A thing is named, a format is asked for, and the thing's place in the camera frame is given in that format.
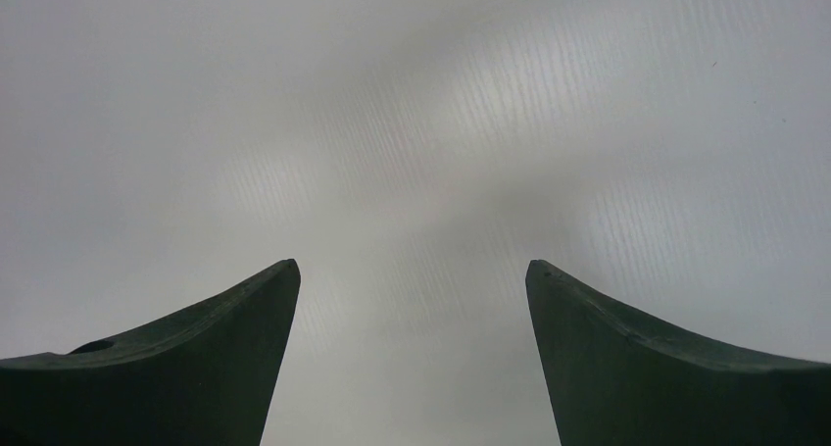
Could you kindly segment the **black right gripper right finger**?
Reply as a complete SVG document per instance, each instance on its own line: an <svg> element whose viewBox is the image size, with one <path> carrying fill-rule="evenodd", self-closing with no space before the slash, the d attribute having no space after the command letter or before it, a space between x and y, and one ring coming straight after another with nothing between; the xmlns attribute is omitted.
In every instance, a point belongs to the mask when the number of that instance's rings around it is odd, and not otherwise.
<svg viewBox="0 0 831 446"><path fill-rule="evenodd" d="M826 445L830 367L718 341L543 260L526 295L564 445Z"/></svg>

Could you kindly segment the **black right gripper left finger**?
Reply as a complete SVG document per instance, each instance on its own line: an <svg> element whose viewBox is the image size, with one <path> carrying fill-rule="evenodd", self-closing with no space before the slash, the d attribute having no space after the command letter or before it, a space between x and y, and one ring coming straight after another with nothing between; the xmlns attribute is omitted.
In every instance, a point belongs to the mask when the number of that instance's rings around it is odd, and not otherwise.
<svg viewBox="0 0 831 446"><path fill-rule="evenodd" d="M67 354L1 363L5 445L257 445L301 275L278 262Z"/></svg>

